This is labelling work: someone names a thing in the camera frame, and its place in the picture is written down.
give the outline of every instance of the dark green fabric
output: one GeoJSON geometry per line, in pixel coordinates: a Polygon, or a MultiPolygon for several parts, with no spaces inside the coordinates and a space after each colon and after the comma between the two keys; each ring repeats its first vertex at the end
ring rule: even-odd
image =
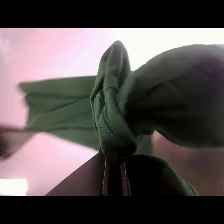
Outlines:
{"type": "Polygon", "coordinates": [[[96,77],[22,83],[27,126],[100,147],[111,160],[136,153],[136,139],[150,139],[154,130],[183,146],[224,146],[223,52],[214,45],[180,47],[131,71],[117,41],[96,77]]]}

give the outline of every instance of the green cloth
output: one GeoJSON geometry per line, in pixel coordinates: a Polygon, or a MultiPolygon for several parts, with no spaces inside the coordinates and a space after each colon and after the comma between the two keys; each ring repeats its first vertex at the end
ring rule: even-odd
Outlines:
{"type": "Polygon", "coordinates": [[[101,148],[111,160],[139,150],[150,154],[154,130],[182,146],[224,146],[223,58],[215,45],[191,45],[131,71],[117,41],[102,56],[96,77],[20,84],[27,126],[101,148]]]}

